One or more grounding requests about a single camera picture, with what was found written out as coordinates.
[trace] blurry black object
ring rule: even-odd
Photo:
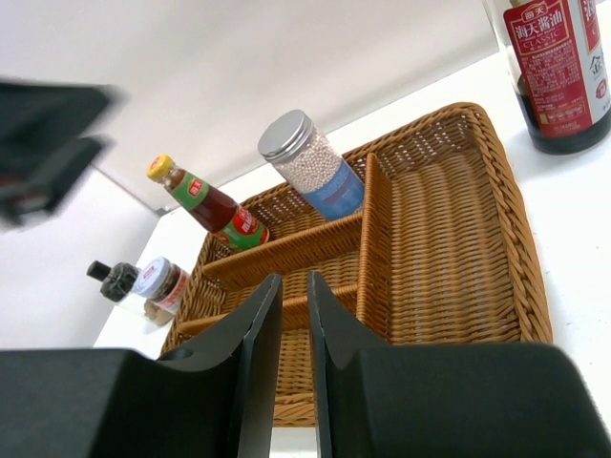
[[[322,458],[611,456],[579,374],[557,348],[391,346],[318,273],[308,303]]]
[[[0,218],[53,212],[104,144],[79,136],[110,105],[107,89],[0,82]]]
[[[267,458],[282,279],[157,362],[130,350],[0,353],[0,456]]]

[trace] white table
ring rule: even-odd
[[[599,5],[611,50],[611,6]],[[607,69],[611,74],[611,64]],[[331,133],[340,152],[456,101],[479,103],[495,124],[520,187],[545,279],[555,343],[578,367],[603,421],[611,426],[611,135],[590,151],[546,156],[526,133],[504,62],[494,55]],[[283,180],[263,166],[221,188],[243,200]],[[165,256],[190,270],[205,236],[186,212],[161,218],[138,265]],[[131,297],[130,306],[142,300]],[[129,347],[155,358],[169,325],[156,328],[116,307],[96,347]],[[313,428],[274,428],[272,456],[314,457]]]

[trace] brown woven tray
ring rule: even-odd
[[[363,211],[325,222],[287,184],[247,200],[275,240],[231,254],[207,237],[163,348],[235,309],[268,273],[283,274],[275,426],[314,425],[309,270],[394,344],[552,341],[522,198],[480,107],[445,107],[345,158],[365,182]]]

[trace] black bottle cap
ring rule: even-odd
[[[108,274],[111,273],[111,268],[100,262],[99,260],[95,260],[92,262],[92,265],[87,269],[87,275],[89,275],[92,279],[104,281]]]

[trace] metal jar lid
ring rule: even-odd
[[[259,153],[267,162],[288,162],[299,154],[314,124],[301,110],[283,114],[265,130],[259,140]]]

